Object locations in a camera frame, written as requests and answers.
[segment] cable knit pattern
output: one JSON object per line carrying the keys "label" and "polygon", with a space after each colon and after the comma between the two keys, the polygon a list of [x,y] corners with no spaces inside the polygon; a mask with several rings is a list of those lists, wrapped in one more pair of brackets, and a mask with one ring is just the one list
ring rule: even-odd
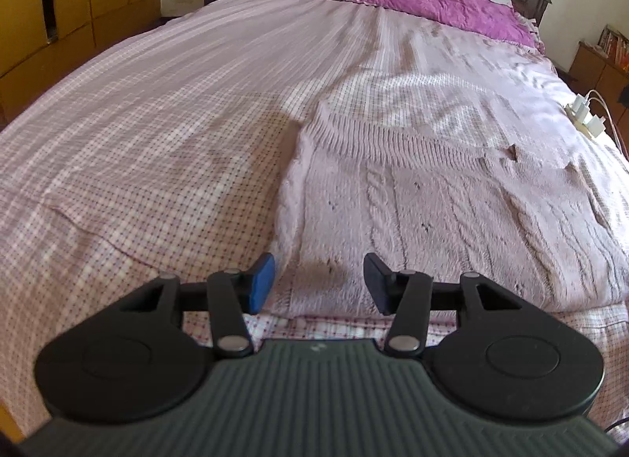
{"label": "cable knit pattern", "polygon": [[578,170],[517,147],[455,147],[321,104],[278,206],[266,309],[279,315],[377,317],[362,280],[371,251],[438,281],[476,270],[548,311],[627,296],[629,262]]}

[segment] bed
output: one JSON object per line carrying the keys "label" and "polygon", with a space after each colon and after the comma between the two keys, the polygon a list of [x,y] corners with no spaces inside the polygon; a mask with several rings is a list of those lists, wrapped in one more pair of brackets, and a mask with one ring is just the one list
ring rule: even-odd
{"label": "bed", "polygon": [[[549,2],[513,0],[537,22]],[[30,433],[47,418],[32,379],[47,341],[160,271],[201,281],[267,251],[294,125],[321,100],[375,125],[569,159],[627,254],[627,162],[565,119],[573,99],[532,48],[346,0],[219,0],[112,47],[0,134],[0,398]],[[604,356],[592,420],[627,415],[624,300],[557,316]],[[246,320],[258,343],[388,328],[357,315]],[[184,328],[209,341],[203,314]],[[452,330],[435,320],[428,343]]]}

